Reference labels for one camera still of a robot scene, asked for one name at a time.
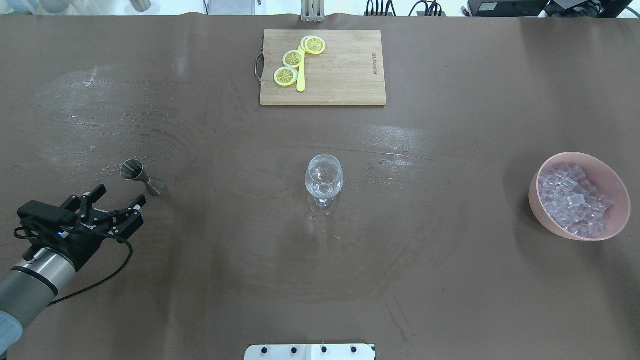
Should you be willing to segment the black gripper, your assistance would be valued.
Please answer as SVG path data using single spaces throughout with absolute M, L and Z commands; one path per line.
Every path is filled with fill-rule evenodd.
M 82 269 L 99 250 L 105 239 L 114 239 L 119 244 L 130 246 L 129 239 L 137 232 L 144 219 L 141 209 L 146 205 L 144 194 L 135 198 L 130 206 L 112 212 L 90 212 L 93 205 L 106 194 L 106 186 L 99 184 L 89 193 L 72 194 L 60 208 L 77 214 L 77 221 L 70 227 L 30 231 L 30 262 L 42 249 L 61 256 L 71 264 L 74 271 Z

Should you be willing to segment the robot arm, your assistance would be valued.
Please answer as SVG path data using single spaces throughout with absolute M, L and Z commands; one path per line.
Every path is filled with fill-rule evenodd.
M 134 253 L 130 238 L 144 225 L 146 196 L 140 194 L 120 210 L 94 208 L 105 194 L 105 185 L 99 184 L 89 193 L 69 196 L 61 205 L 31 200 L 17 210 L 20 225 L 14 237 L 27 240 L 30 246 L 0 282 L 3 360 L 46 308 L 72 298 L 59 294 L 106 239 L 128 249 L 116 275 L 130 262 Z

